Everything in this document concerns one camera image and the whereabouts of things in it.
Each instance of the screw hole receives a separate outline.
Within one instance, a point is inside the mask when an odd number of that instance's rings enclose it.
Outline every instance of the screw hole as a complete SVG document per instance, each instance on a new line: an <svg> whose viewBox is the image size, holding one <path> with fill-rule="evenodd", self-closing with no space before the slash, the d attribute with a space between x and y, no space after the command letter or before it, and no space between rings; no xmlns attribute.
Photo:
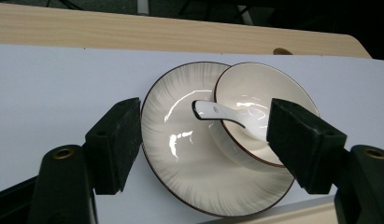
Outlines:
<svg viewBox="0 0 384 224"><path fill-rule="evenodd" d="M71 157L75 153L72 148L62 148L54 153L52 156L55 160L62 160Z"/></svg>
<svg viewBox="0 0 384 224"><path fill-rule="evenodd" d="M293 55L290 51L283 48L276 48L273 50L274 55Z"/></svg>
<svg viewBox="0 0 384 224"><path fill-rule="evenodd" d="M382 153L376 149L368 148L365 150L365 153L372 158L384 160L384 153Z"/></svg>

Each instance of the bowl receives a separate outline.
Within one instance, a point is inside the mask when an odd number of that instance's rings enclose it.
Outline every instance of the bowl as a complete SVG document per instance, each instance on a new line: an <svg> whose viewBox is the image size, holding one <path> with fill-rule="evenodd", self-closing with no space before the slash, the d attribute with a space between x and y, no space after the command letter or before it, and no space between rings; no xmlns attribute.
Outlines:
<svg viewBox="0 0 384 224"><path fill-rule="evenodd" d="M234 163L211 137L212 121L196 120L192 102L209 100L228 67L187 63L165 73L144 100L141 129L149 166L174 196L212 216L242 217L278 203L293 176L285 168L256 172Z"/></svg>
<svg viewBox="0 0 384 224"><path fill-rule="evenodd" d="M313 101L295 80L263 63L239 63L228 68L218 79L212 98L211 101L236 110L252 107L261 110L262 129L267 129L273 98L297 103L319 115ZM255 171L267 169L263 164L284 167L267 142L251 138L240 125L215 120L210 132L218 148L239 165Z"/></svg>

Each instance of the white ceramic spoon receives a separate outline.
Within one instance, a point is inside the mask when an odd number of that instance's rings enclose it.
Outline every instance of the white ceramic spoon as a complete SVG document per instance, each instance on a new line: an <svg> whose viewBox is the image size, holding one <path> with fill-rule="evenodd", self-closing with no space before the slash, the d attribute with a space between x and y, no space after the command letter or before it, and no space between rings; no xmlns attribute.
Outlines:
<svg viewBox="0 0 384 224"><path fill-rule="evenodd" d="M210 101L193 101L192 111L198 119L225 119L243 127L250 137L266 141L267 115L258 108L234 110Z"/></svg>

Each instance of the spoon handle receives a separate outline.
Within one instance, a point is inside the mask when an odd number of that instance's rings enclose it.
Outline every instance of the spoon handle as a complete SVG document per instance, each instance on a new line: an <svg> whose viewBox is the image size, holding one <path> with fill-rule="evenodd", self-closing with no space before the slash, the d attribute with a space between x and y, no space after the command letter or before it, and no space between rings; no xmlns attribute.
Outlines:
<svg viewBox="0 0 384 224"><path fill-rule="evenodd" d="M209 101L193 101L192 111L198 119L226 119L245 128L237 116L237 111L225 105Z"/></svg>

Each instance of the bowl rim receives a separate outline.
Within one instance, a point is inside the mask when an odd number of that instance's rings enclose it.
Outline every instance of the bowl rim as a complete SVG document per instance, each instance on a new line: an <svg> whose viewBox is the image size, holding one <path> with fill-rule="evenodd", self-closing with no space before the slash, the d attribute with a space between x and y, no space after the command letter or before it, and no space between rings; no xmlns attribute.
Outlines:
<svg viewBox="0 0 384 224"><path fill-rule="evenodd" d="M273 69L277 72L279 72L280 74L284 75L285 77L289 78L291 81L293 81L297 86L299 86L299 88L306 94L306 96L308 97L308 99L310 100L311 104L314 106L315 110L317 111L317 116L320 117L320 112L318 111L316 105L314 104L314 101L311 99L310 95L308 95L308 93L306 92L305 89L303 89L303 87L296 81L294 80L292 77L290 77L288 74L282 72L281 70L275 68L274 66L271 66L271 65L268 65L266 63L256 63L256 62L244 62L244 63L236 63L230 67L228 67L218 78L216 84L215 84L215 89L213 91L213 95L214 95L214 102L215 103L218 103L218 99L217 99L217 92L218 92L218 86L219 86L219 83L220 83L220 80L222 79L223 75L225 75L225 73L232 69L233 67L235 66L238 66L238 65L243 65L243 64L259 64L259 65L263 65L263 66L266 66L270 69ZM279 168L286 168L285 165L283 164L277 164L277 163L273 163L273 162L270 162L270 161L266 161L256 155L254 155L253 153L251 153L248 149L244 148L240 142L232 135L231 131L228 129L227 125L224 123L224 120L223 119L220 119L220 124L221 126L223 127L223 129L227 132L227 134L230 136L230 138L233 140L233 142L239 147L241 148L244 152L246 152L248 155L250 155L253 159L257 160L257 161L260 161L260 162L263 162L265 164L268 164L268 165L271 165L271 166L275 166L275 167L279 167Z"/></svg>

